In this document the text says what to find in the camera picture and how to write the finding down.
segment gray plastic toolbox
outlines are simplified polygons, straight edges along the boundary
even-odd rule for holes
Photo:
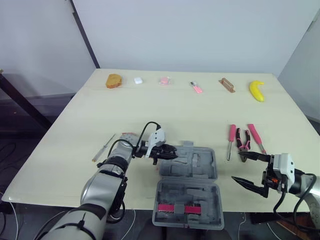
[[[222,230],[225,226],[215,152],[185,141],[178,158],[161,160],[152,222],[156,226]]]

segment white wall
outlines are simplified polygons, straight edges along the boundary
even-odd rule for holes
[[[102,68],[278,76],[319,0],[74,0]]]
[[[69,1],[0,0],[0,68],[26,97],[76,92],[95,66]]]
[[[320,17],[305,33],[279,81],[304,114],[320,121]]]

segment pink-handled screwdriver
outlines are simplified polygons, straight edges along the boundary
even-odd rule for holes
[[[256,130],[256,128],[255,128],[255,125],[253,125],[253,124],[248,124],[248,128],[250,129],[250,132],[251,132],[251,134],[252,134],[255,142],[259,145],[259,147],[260,147],[260,149],[261,149],[261,152],[262,152],[263,154],[267,154],[264,146],[262,146],[262,140],[261,140],[259,134],[257,133],[257,130]]]
[[[226,159],[228,161],[230,161],[230,156],[231,156],[231,145],[232,142],[235,140],[235,136],[236,136],[236,125],[232,124],[230,126],[230,132],[229,132],[229,149],[228,149],[228,155],[226,157]]]

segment metal shaft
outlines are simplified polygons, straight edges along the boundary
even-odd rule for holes
[[[92,158],[92,162],[96,162],[98,158],[101,156],[101,154],[105,151],[110,141],[114,138],[116,134],[113,134],[113,136],[106,142],[105,145],[97,152],[97,154]]]
[[[267,155],[267,151],[265,150],[264,146],[262,144],[259,144],[260,150],[263,154]]]
[[[230,161],[230,157],[231,157],[231,145],[232,145],[232,141],[229,141],[228,155],[226,157],[228,161]]]

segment pink pliers handle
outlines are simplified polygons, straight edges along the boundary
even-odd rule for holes
[[[249,133],[249,130],[245,130],[245,137],[246,137],[246,142],[245,144],[243,144],[241,142],[241,138],[240,138],[240,128],[237,128],[236,129],[236,133],[235,133],[235,138],[236,138],[236,146],[238,149],[246,149],[246,150],[249,150],[251,147],[250,147],[250,133]]]

